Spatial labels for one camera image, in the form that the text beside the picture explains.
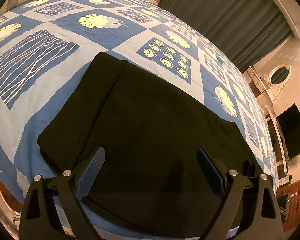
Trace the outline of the black pants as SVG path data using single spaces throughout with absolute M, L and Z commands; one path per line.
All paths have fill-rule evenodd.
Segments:
M 158 237 L 200 236 L 221 203 L 198 148 L 239 173 L 262 171 L 235 122 L 104 52 L 37 143 L 56 173 L 102 147 L 105 161 L 83 203 L 113 224 Z

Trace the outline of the dark green curtain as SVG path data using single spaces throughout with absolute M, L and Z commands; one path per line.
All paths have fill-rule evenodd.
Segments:
M 159 7 L 210 40 L 241 72 L 293 35 L 273 0 L 160 0 Z

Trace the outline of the brown wooden cabinet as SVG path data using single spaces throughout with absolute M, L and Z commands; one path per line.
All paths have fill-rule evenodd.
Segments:
M 300 224 L 300 180 L 277 190 L 277 198 L 287 195 L 287 219 L 283 222 L 283 231 L 296 228 Z

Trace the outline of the oval white framed mirror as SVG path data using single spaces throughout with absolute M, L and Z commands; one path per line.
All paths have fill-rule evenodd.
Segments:
M 268 81 L 271 86 L 285 85 L 291 76 L 291 65 L 281 64 L 276 66 L 268 76 Z

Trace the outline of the black wall television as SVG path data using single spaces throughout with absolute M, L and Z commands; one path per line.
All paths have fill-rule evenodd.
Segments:
M 300 111 L 296 104 L 277 116 L 281 128 L 288 158 L 292 159 L 300 154 Z

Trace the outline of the blue patterned bed sheet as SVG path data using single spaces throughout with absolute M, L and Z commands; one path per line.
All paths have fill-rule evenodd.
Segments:
M 17 200 L 24 204 L 34 176 L 62 174 L 44 160 L 37 140 L 100 52 L 164 79 L 235 122 L 262 168 L 241 174 L 271 176 L 275 195 L 274 154 L 260 107 L 244 76 L 212 42 L 146 0 L 34 0 L 0 16 L 0 179 Z M 60 198 L 53 198 L 65 233 L 76 239 Z M 129 230 L 94 213 L 83 198 L 101 239 L 203 234 L 172 238 Z

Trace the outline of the white dressing table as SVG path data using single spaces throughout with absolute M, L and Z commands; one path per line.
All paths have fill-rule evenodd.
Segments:
M 288 171 L 287 161 L 289 160 L 286 142 L 282 129 L 274 111 L 276 98 L 279 96 L 281 89 L 285 86 L 286 81 L 281 84 L 271 83 L 271 77 L 274 72 L 280 68 L 287 71 L 291 70 L 290 66 L 279 65 L 275 67 L 269 74 L 261 74 L 252 65 L 244 72 L 244 76 L 253 89 L 256 100 L 262 109 L 264 118 L 268 125 L 271 135 L 271 143 L 275 155 L 275 167 L 277 171 L 277 188 L 282 188 L 290 184 L 290 174 Z

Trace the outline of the brown wooden bed frame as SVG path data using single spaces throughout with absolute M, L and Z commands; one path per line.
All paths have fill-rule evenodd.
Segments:
M 12 235 L 19 233 L 19 223 L 23 205 L 0 180 L 0 221 Z

